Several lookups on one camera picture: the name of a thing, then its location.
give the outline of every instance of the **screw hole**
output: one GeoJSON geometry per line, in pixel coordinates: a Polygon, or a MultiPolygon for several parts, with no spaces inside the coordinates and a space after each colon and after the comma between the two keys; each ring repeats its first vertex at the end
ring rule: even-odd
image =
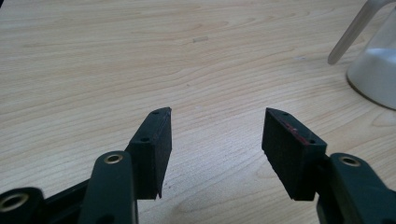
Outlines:
{"type": "Polygon", "coordinates": [[[349,166],[361,166],[361,163],[358,162],[357,160],[350,158],[350,157],[340,157],[340,161],[345,164],[345,165],[349,165],[349,166]]]}
{"type": "Polygon", "coordinates": [[[105,158],[105,163],[107,164],[113,164],[113,163],[117,163],[119,161],[122,160],[122,156],[118,155],[118,154],[114,154],[114,155],[109,155],[105,158]]]}
{"type": "Polygon", "coordinates": [[[5,199],[0,202],[0,212],[9,212],[12,211],[24,203],[29,199],[29,195],[26,193],[16,193],[13,195],[9,195],[5,199]]]}
{"type": "Polygon", "coordinates": [[[96,224],[111,224],[111,223],[114,223],[114,220],[115,220],[115,218],[113,215],[107,214],[102,217],[99,217],[96,220],[96,224]]]}

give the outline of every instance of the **white kettle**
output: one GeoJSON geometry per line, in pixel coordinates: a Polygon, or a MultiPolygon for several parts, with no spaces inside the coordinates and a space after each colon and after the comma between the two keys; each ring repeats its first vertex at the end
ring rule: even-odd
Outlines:
{"type": "MultiPolygon", "coordinates": [[[[336,63],[375,13],[396,0],[368,0],[329,55],[336,63]]],[[[349,84],[362,95],[396,109],[396,8],[346,72],[349,84]]]]}

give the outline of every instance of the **wood grain surface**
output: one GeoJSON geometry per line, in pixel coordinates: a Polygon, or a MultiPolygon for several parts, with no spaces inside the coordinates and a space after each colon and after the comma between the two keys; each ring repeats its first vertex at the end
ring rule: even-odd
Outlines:
{"type": "Polygon", "coordinates": [[[146,115],[173,108],[163,198],[141,223],[318,223],[261,150],[265,107],[368,161],[396,189],[396,112],[353,91],[327,56],[363,0],[5,0],[0,9],[0,191],[46,197],[124,150],[146,115]]]}

